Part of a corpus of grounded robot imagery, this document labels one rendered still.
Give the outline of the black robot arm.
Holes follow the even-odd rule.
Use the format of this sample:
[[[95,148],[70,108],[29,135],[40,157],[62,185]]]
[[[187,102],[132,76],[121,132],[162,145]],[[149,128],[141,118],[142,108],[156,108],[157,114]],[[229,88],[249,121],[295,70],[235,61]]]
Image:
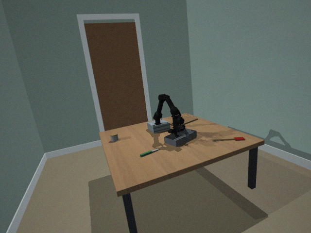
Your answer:
[[[170,99],[170,96],[166,94],[161,94],[158,96],[158,99],[159,99],[158,108],[153,117],[153,119],[155,120],[155,125],[161,124],[160,123],[160,118],[162,118],[161,110],[162,110],[164,101],[166,101],[170,108],[170,112],[172,114],[173,123],[179,123],[179,125],[177,124],[176,129],[178,129],[180,132],[183,131],[185,129],[185,125],[181,125],[181,124],[184,123],[184,119],[181,117],[181,114],[178,108],[174,106],[173,102]]]

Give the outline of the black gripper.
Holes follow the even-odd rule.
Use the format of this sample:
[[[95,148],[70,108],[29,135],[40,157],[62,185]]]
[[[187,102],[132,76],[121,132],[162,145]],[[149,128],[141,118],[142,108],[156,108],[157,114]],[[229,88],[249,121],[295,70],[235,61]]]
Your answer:
[[[168,133],[174,133],[174,135],[176,137],[178,137],[179,135],[177,135],[177,132],[180,132],[178,129],[176,129],[177,124],[179,125],[179,123],[172,123],[173,124],[173,129],[169,129]]]

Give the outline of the light wooden board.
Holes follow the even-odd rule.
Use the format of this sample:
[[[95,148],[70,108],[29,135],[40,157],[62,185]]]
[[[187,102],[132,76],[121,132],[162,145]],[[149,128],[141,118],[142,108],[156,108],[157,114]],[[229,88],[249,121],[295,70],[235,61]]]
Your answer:
[[[187,123],[190,123],[190,122],[193,122],[193,121],[195,121],[195,120],[198,120],[197,118],[189,117],[189,116],[183,116],[182,118],[184,119],[184,123],[183,123],[182,125],[185,125],[185,124],[187,124]],[[172,123],[173,123],[173,120],[168,121],[168,122],[170,123],[170,125],[173,125],[173,124],[172,124]]]

